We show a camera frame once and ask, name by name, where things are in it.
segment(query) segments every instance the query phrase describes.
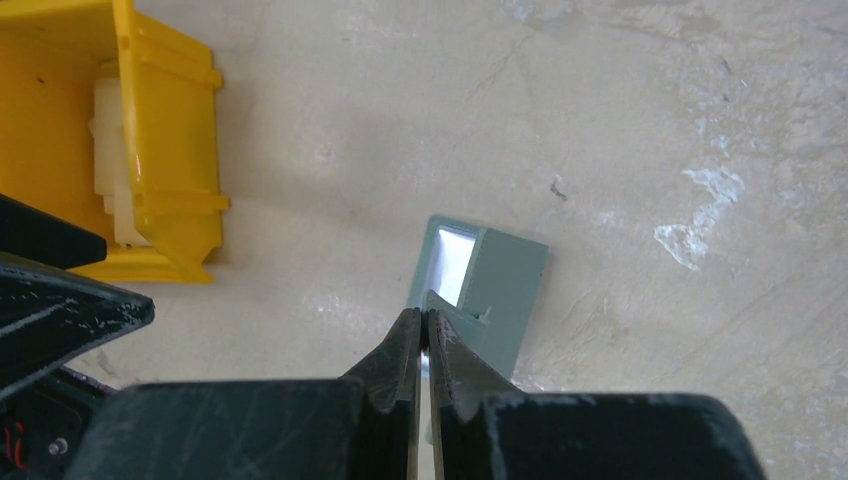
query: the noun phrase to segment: yellow container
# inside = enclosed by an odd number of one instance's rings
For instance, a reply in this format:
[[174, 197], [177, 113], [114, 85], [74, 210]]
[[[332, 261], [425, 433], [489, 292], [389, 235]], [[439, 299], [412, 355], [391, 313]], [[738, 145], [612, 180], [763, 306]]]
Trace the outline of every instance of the yellow container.
[[[0, 192], [110, 240], [76, 272], [109, 282], [206, 283], [222, 243], [215, 137], [221, 75], [203, 44], [132, 0], [0, 0]], [[94, 82], [120, 76], [136, 231], [114, 243], [94, 191]]]

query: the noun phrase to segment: yellow plastic bin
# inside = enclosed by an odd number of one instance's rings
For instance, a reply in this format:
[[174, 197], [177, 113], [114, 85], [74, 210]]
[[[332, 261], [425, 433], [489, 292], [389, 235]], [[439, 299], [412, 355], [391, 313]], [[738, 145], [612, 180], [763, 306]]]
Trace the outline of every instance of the yellow plastic bin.
[[[108, 282], [206, 283], [221, 246], [215, 89], [203, 44], [132, 0], [0, 0], [0, 192], [111, 242], [76, 272]], [[94, 82], [120, 77], [135, 230], [114, 241], [94, 190]]]

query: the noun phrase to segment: screw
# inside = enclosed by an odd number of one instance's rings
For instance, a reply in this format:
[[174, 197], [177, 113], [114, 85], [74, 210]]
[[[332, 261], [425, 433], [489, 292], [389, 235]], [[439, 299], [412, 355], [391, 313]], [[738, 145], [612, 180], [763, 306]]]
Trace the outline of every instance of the screw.
[[47, 446], [47, 451], [50, 455], [64, 455], [68, 451], [68, 442], [64, 438], [59, 437], [55, 442]]

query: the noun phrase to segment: white plastic piece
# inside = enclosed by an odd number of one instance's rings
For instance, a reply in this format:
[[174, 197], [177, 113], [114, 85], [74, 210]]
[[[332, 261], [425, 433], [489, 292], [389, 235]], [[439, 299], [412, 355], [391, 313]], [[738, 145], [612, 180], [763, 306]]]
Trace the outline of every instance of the white plastic piece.
[[94, 83], [94, 119], [89, 128], [94, 137], [94, 191], [103, 196], [103, 210], [114, 216], [115, 242], [149, 247], [150, 242], [135, 229], [120, 79], [101, 78]]

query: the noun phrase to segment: beige surface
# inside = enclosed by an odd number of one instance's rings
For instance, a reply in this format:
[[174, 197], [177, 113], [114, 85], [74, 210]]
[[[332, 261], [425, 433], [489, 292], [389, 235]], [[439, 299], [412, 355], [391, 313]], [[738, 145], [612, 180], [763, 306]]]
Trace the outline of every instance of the beige surface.
[[226, 247], [213, 286], [133, 286], [154, 326], [74, 365], [338, 375], [439, 212], [552, 246], [520, 385], [711, 393], [771, 478], [848, 478], [844, 1], [139, 7], [224, 73]]

